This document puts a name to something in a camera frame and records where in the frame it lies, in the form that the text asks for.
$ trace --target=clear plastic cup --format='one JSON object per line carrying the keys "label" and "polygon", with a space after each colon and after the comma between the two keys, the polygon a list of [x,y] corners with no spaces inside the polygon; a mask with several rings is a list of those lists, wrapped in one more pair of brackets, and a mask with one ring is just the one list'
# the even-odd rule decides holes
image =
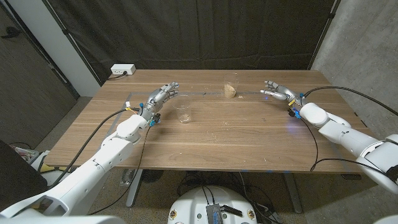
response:
{"label": "clear plastic cup", "polygon": [[173,99],[173,107],[177,112],[177,118],[181,123],[189,123],[191,121],[191,103],[192,100],[187,95],[178,95]]}
{"label": "clear plastic cup", "polygon": [[234,98],[238,88],[239,78],[237,73],[228,73],[224,75],[224,96]]}

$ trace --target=silver robotic hand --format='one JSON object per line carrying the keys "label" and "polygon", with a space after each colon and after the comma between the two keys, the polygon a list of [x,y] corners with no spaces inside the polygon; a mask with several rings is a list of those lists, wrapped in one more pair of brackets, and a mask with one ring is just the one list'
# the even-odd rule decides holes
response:
{"label": "silver robotic hand", "polygon": [[172,82],[153,91],[149,95],[147,103],[142,107],[140,115],[147,121],[152,119],[162,109],[164,103],[178,95],[178,87],[177,82]]}
{"label": "silver robotic hand", "polygon": [[274,83],[273,81],[265,81],[265,83],[268,90],[260,90],[261,93],[273,96],[278,100],[287,100],[289,101],[289,105],[297,103],[298,105],[303,106],[305,104],[304,99],[294,91]]}

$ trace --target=black curtain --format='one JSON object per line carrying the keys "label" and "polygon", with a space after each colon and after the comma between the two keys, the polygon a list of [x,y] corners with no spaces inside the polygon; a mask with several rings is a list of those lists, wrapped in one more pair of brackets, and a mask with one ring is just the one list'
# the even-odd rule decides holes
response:
{"label": "black curtain", "polygon": [[49,3],[102,83],[153,69],[307,69],[334,0]]}

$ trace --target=empty glass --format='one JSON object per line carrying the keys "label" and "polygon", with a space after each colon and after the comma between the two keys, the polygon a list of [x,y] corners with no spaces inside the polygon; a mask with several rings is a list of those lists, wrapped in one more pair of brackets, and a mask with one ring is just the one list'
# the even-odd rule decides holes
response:
{"label": "empty glass", "polygon": [[191,98],[187,95],[178,95],[173,100],[178,120],[181,123],[189,123],[191,121]]}

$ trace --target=table leg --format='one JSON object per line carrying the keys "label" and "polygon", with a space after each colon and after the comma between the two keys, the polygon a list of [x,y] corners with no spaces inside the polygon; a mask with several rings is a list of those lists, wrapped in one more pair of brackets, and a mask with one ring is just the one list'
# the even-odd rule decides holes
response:
{"label": "table leg", "polygon": [[301,201],[299,197],[299,192],[297,191],[296,182],[294,181],[294,176],[292,173],[284,173],[284,179],[287,186],[287,190],[290,194],[290,199],[293,204],[293,210],[295,213],[302,213],[303,208],[301,206]]}
{"label": "table leg", "polygon": [[134,178],[134,180],[132,181],[129,189],[129,194],[127,196],[127,201],[126,201],[127,207],[131,207],[134,205],[138,193],[138,188],[141,183],[142,169],[136,170],[136,172],[137,174],[134,174],[136,175],[136,178]]}

